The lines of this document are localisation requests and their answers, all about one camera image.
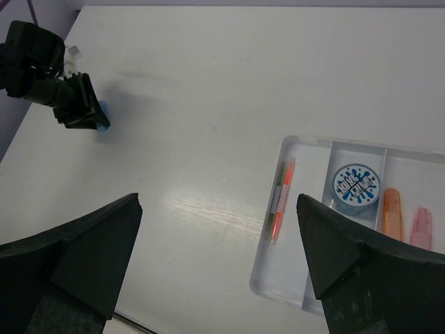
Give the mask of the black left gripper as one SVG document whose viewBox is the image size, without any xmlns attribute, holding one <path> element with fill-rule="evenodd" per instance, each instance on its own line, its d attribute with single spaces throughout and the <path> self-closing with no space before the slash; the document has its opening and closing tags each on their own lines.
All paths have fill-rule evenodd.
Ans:
<svg viewBox="0 0 445 334">
<path fill-rule="evenodd" d="M 90 77 L 78 73 L 69 79 L 53 77 L 56 94 L 52 101 L 54 116 L 67 129 L 108 129 L 106 103 L 96 97 Z"/>
</svg>

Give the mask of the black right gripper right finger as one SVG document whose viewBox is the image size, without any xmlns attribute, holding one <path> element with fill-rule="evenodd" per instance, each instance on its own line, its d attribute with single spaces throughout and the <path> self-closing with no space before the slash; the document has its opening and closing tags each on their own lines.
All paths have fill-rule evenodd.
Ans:
<svg viewBox="0 0 445 334">
<path fill-rule="evenodd" d="M 387 237 L 306 194 L 296 211 L 330 333 L 444 332 L 444 255 Z"/>
</svg>

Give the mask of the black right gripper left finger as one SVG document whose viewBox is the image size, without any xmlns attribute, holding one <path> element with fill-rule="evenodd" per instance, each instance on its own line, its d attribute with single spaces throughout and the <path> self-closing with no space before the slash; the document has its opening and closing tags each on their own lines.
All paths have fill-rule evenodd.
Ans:
<svg viewBox="0 0 445 334">
<path fill-rule="evenodd" d="M 1 245 L 2 333 L 102 333 L 143 215 L 137 193 Z"/>
</svg>

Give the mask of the orange highlighter cap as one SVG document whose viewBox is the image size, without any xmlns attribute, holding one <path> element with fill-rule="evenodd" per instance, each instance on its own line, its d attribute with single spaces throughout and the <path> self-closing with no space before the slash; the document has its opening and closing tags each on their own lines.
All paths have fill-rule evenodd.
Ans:
<svg viewBox="0 0 445 334">
<path fill-rule="evenodd" d="M 382 233 L 393 239 L 403 240 L 403 219 L 401 198 L 396 189 L 386 189 L 383 193 Z"/>
</svg>

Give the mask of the pink highlighter cap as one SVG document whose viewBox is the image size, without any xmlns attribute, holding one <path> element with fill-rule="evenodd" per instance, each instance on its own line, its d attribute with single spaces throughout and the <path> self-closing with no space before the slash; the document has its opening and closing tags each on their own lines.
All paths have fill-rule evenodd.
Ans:
<svg viewBox="0 0 445 334">
<path fill-rule="evenodd" d="M 410 245 L 432 250 L 432 215 L 425 207 L 417 208 L 413 214 Z"/>
</svg>

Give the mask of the blue paint jar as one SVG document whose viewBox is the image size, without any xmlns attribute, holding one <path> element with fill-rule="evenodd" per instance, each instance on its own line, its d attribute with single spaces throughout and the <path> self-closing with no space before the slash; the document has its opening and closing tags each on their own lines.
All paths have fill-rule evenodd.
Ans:
<svg viewBox="0 0 445 334">
<path fill-rule="evenodd" d="M 369 166 L 346 164 L 332 177 L 330 195 L 333 208 L 344 215 L 357 216 L 373 209 L 380 198 L 380 178 Z"/>
</svg>

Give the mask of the green highlighter pen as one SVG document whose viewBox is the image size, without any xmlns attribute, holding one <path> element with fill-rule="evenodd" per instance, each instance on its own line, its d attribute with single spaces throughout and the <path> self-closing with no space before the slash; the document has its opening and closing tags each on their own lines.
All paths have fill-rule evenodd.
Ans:
<svg viewBox="0 0 445 334">
<path fill-rule="evenodd" d="M 282 195 L 285 169 L 286 169 L 286 161 L 283 161 L 280 164 L 280 168 L 278 170 L 275 188 L 273 191 L 272 203 L 270 205 L 270 210 L 269 210 L 267 240 L 272 244 L 275 242 L 279 220 L 281 219 L 282 215 L 279 212 L 279 205 L 280 205 L 280 197 Z"/>
</svg>

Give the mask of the orange highlighter pen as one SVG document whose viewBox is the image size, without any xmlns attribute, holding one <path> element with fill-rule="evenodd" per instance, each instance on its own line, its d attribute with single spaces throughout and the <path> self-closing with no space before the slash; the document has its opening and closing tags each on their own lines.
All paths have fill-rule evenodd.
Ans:
<svg viewBox="0 0 445 334">
<path fill-rule="evenodd" d="M 293 177 L 293 171 L 295 168 L 295 159 L 289 159 L 284 162 L 282 168 L 282 174 L 280 178 L 280 193 L 277 201 L 276 210 L 271 225 L 271 243 L 274 244 L 277 241 L 278 234 L 282 223 L 282 217 L 284 215 L 284 209 L 286 207 L 286 200 L 289 193 L 289 187 Z"/>
</svg>

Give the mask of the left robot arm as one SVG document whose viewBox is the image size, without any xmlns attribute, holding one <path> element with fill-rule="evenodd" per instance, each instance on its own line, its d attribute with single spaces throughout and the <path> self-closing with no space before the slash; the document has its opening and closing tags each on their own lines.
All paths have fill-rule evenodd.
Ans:
<svg viewBox="0 0 445 334">
<path fill-rule="evenodd" d="M 1 89 L 7 96 L 53 109 L 68 129 L 110 127 L 90 77 L 79 72 L 61 37 L 33 23 L 10 23 L 1 44 Z"/>
</svg>

